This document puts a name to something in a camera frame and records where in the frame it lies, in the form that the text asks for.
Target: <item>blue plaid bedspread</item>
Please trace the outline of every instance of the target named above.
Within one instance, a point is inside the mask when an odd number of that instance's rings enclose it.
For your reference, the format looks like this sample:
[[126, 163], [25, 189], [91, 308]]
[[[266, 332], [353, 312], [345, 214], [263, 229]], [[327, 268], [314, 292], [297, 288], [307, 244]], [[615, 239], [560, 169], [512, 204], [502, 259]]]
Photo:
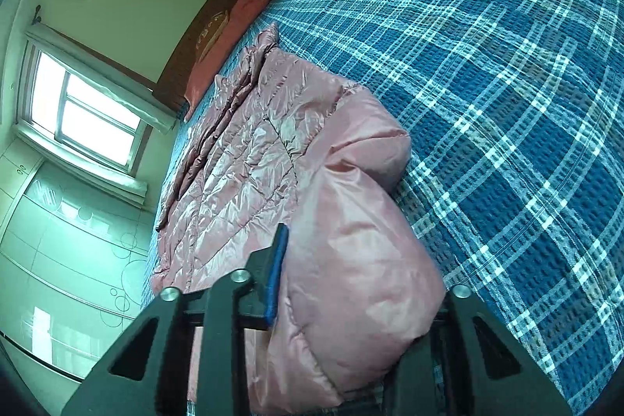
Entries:
[[446, 284], [478, 291], [576, 415], [624, 347], [620, 1], [274, 0], [223, 70], [277, 21], [284, 49], [366, 85], [411, 134], [394, 198]]

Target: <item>pink down jacket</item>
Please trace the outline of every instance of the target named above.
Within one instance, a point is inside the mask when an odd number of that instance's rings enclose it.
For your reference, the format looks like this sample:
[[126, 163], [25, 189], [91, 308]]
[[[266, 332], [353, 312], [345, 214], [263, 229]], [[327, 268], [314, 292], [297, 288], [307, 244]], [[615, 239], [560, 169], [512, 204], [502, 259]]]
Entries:
[[260, 414], [333, 407], [379, 379], [429, 330], [445, 291], [388, 195], [410, 157], [408, 134], [368, 89], [277, 43], [272, 24], [231, 76], [217, 76], [161, 198], [152, 277], [156, 293], [210, 287], [268, 247], [278, 223], [289, 226], [277, 320], [246, 331]]

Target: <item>metal screw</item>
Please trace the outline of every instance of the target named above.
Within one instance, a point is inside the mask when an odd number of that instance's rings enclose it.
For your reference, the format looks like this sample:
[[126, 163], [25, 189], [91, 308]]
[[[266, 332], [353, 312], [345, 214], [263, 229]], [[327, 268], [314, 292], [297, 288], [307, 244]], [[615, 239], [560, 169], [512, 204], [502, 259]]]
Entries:
[[230, 279], [234, 282], [238, 282], [238, 284], [242, 282], [247, 282], [252, 275], [247, 270], [234, 270], [232, 275], [230, 275]]
[[467, 285], [458, 284], [453, 286], [453, 294], [458, 298], [468, 298], [472, 291]]
[[173, 302], [180, 296], [180, 290], [177, 287], [166, 287], [160, 292], [160, 297], [166, 302]]

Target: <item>window frame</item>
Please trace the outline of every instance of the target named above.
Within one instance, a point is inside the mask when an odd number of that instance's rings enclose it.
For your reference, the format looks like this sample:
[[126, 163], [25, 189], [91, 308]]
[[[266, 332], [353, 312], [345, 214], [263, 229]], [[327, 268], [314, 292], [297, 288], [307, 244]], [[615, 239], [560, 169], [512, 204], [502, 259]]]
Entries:
[[[33, 92], [36, 81], [37, 69], [39, 68], [39, 59], [41, 58], [41, 54], [45, 53], [44, 51], [38, 49], [34, 44], [28, 43], [26, 45], [26, 51], [24, 52], [24, 60], [21, 69], [21, 80], [20, 80], [20, 88], [19, 88], [19, 114], [21, 118], [33, 126], [38, 132], [42, 135], [45, 135], [50, 140], [54, 140], [57, 143], [63, 145], [64, 147], [77, 152], [78, 154], [85, 156], [101, 165], [107, 166], [114, 170], [122, 171], [123, 173], [129, 174], [130, 176], [136, 176], [136, 171], [138, 170], [138, 165], [143, 155], [143, 151], [145, 149], [145, 145], [147, 143], [147, 138], [150, 136], [152, 129], [145, 121], [140, 120], [138, 123], [138, 127], [136, 129], [132, 129], [131, 127], [126, 126], [125, 124], [109, 117], [105, 113], [102, 113], [95, 108], [89, 106], [88, 104], [75, 99], [74, 97], [70, 97], [67, 94], [67, 85], [69, 84], [69, 77], [72, 74], [67, 66], [64, 65], [61, 61], [54, 58], [53, 56], [48, 55], [51, 59], [55, 60], [58, 64], [65, 68], [65, 76], [63, 78], [63, 85], [60, 92], [60, 99], [58, 101], [58, 111], [56, 116], [56, 129], [54, 133], [49, 132], [42, 126], [39, 126], [36, 122], [32, 120], [32, 101], [33, 101]], [[101, 118], [105, 122], [121, 129], [122, 131], [132, 134], [134, 136], [132, 147], [130, 148], [130, 152], [128, 155], [128, 161], [125, 165], [121, 165], [120, 163], [108, 159], [107, 157], [101, 155], [98, 152], [93, 151], [85, 147], [84, 145], [76, 142], [75, 140], [67, 137], [62, 132], [62, 122], [63, 122], [63, 114], [65, 112], [65, 106], [67, 102], [71, 102], [78, 107], [86, 110], [87, 112], [95, 115], [98, 118]]]

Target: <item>white curtain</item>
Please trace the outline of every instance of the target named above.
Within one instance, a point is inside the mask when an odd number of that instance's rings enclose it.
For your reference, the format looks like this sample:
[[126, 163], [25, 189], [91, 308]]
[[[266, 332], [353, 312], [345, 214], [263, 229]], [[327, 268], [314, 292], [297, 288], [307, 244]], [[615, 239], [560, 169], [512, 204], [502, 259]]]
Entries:
[[15, 131], [21, 140], [43, 154], [46, 159], [64, 168], [68, 173], [137, 207], [144, 204], [147, 183], [121, 171], [101, 165], [69, 147], [51, 140], [23, 120], [16, 124]]
[[37, 23], [30, 26], [26, 37], [42, 52], [161, 133], [174, 127], [176, 114], [157, 101], [147, 87], [102, 62], [47, 25]]

